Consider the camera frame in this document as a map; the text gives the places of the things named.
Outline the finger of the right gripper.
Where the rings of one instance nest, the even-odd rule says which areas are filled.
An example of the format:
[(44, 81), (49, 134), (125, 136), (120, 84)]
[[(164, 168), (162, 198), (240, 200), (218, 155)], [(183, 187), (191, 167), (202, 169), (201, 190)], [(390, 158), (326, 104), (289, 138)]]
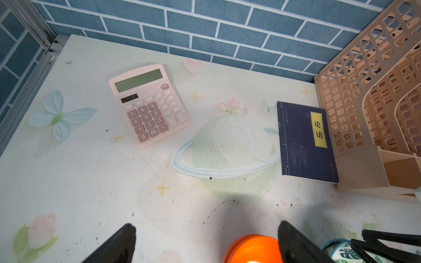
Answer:
[(394, 263), (420, 263), (421, 256), (405, 251), (401, 251), (382, 244), (381, 242), (370, 243), (359, 240), (350, 241), (351, 248), (356, 252), (365, 263), (376, 263), (373, 257), (368, 253), (381, 256)]
[(414, 245), (416, 247), (421, 246), (421, 236), (420, 235), (407, 235), (400, 233), (390, 233), (390, 232), (381, 232), (374, 230), (363, 230), (362, 237), (366, 242), (378, 242), (382, 241), (391, 241), (395, 243)]

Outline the green leaf bowl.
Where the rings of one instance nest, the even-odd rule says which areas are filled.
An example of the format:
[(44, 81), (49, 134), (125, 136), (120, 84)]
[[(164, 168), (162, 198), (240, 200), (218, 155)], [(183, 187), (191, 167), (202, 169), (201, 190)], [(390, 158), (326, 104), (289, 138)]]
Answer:
[(335, 263), (364, 263), (365, 261), (351, 248), (349, 240), (334, 239), (327, 242), (322, 248)]

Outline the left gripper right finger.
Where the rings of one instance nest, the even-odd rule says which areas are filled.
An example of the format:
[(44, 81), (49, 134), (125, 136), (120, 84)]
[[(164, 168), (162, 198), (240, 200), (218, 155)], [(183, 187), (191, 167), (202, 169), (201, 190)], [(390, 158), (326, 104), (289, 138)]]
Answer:
[(288, 221), (278, 227), (278, 247), (284, 263), (334, 263)]

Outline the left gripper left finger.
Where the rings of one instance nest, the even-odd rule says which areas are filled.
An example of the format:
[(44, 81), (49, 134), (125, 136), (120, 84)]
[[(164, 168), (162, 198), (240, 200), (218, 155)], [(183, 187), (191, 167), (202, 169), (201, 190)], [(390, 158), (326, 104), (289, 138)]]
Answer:
[(136, 238), (136, 228), (132, 224), (125, 224), (83, 263), (131, 263)]

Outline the orange bowl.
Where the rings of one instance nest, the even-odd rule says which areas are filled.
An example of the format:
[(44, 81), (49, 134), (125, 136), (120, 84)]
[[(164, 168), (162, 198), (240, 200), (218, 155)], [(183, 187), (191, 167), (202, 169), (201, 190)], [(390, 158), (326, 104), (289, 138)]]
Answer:
[(282, 263), (278, 240), (247, 235), (237, 239), (226, 252), (223, 263)]

